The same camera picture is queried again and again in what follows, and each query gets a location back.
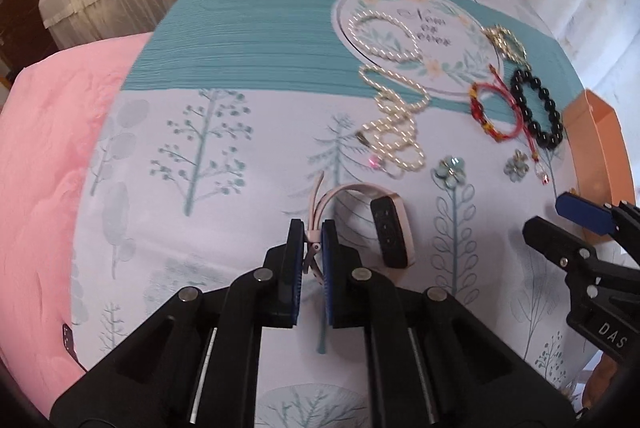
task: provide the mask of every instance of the pearl necklace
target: pearl necklace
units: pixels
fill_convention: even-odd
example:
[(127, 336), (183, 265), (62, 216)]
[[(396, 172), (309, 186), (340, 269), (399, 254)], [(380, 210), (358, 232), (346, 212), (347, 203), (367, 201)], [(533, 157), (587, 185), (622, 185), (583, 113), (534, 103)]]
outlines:
[[(369, 20), (385, 20), (390, 24), (399, 27), (404, 31), (406, 36), (411, 39), (414, 50), (408, 53), (397, 53), (395, 51), (385, 51), (377, 47), (371, 47), (364, 43), (356, 36), (356, 28), (363, 22)], [(418, 40), (415, 34), (404, 23), (389, 14), (373, 10), (360, 12), (349, 19), (347, 30), (351, 39), (366, 50), (367, 53), (373, 56), (378, 56), (379, 58), (395, 61), (397, 63), (422, 60), (422, 52), (418, 46)], [(416, 90), (422, 95), (422, 99), (417, 103), (407, 103), (396, 91), (369, 78), (367, 76), (367, 72), (376, 72), (377, 74), (386, 76), (401, 85)], [(424, 166), (425, 156), (422, 147), (415, 140), (417, 127), (413, 115), (424, 110), (431, 102), (431, 97), (426, 88), (401, 74), (389, 71), (388, 69), (383, 69), (377, 65), (362, 65), (358, 69), (358, 74), (367, 85), (377, 90), (376, 103), (378, 104), (380, 111), (383, 114), (386, 114), (386, 116), (363, 124), (360, 127), (360, 130), (356, 133), (356, 137), (362, 144), (374, 152), (379, 162), (388, 160), (398, 166), (401, 170), (405, 171), (420, 170)], [(365, 132), (372, 132), (373, 141), (369, 141), (365, 137)], [(386, 134), (395, 135), (398, 137), (398, 140), (385, 142), (383, 141), (383, 137)], [(417, 161), (407, 162), (398, 157), (396, 153), (403, 151), (406, 148), (413, 148), (416, 151), (418, 156)], [(384, 170), (382, 164), (376, 163), (375, 160), (371, 160), (370, 163), (373, 168)]]

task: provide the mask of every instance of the metal screw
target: metal screw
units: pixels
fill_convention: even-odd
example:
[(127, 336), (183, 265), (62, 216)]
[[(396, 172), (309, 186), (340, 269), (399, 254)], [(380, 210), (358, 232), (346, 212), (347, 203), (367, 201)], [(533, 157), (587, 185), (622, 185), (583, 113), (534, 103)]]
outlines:
[(273, 278), (273, 271), (268, 267), (261, 267), (254, 271), (254, 278), (258, 282), (265, 282)]
[(193, 302), (198, 297), (198, 290), (195, 287), (183, 287), (178, 291), (178, 298), (183, 302)]
[(447, 299), (447, 292), (442, 287), (429, 287), (427, 296), (434, 302), (444, 302)]
[(365, 282), (371, 278), (371, 271), (366, 267), (357, 267), (353, 271), (351, 271), (351, 276), (353, 276), (354, 280), (358, 280), (359, 282)]

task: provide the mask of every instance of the orange box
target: orange box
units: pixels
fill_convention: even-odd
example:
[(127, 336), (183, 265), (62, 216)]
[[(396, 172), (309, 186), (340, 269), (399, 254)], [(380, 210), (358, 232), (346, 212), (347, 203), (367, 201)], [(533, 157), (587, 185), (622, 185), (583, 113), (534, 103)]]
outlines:
[[(616, 111), (590, 90), (584, 90), (562, 113), (571, 145), (578, 191), (596, 204), (617, 206), (620, 201), (636, 204), (631, 165), (622, 139)], [(608, 241), (584, 231), (592, 244)]]

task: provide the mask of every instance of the flower brooch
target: flower brooch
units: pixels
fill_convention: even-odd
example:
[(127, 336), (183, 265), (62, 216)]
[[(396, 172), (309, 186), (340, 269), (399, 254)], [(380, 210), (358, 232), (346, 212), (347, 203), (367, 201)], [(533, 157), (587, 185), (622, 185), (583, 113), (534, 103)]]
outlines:
[(504, 166), (504, 173), (509, 176), (512, 183), (520, 182), (529, 172), (529, 165), (526, 163), (528, 159), (529, 157), (526, 154), (516, 150), (514, 156), (507, 161)]
[(435, 174), (438, 179), (444, 181), (449, 190), (453, 190), (456, 186), (466, 183), (465, 160), (447, 155), (438, 164)]

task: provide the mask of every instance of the black bead bracelet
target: black bead bracelet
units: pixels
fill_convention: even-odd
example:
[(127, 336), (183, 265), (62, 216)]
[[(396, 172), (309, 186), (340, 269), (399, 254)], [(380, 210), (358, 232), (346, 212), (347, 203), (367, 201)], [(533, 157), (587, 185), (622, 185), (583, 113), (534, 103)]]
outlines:
[[(549, 113), (549, 122), (551, 123), (549, 132), (542, 130), (539, 122), (533, 120), (533, 112), (527, 106), (527, 98), (524, 97), (522, 90), (522, 85), (525, 83), (538, 92), (538, 97), (543, 101), (545, 110)], [(557, 148), (564, 139), (562, 134), (564, 127), (560, 121), (560, 112), (556, 110), (556, 102), (551, 99), (548, 88), (542, 86), (540, 78), (533, 77), (529, 70), (517, 69), (511, 78), (511, 95), (518, 103), (524, 123), (531, 136), (536, 139), (538, 146), (547, 150)]]

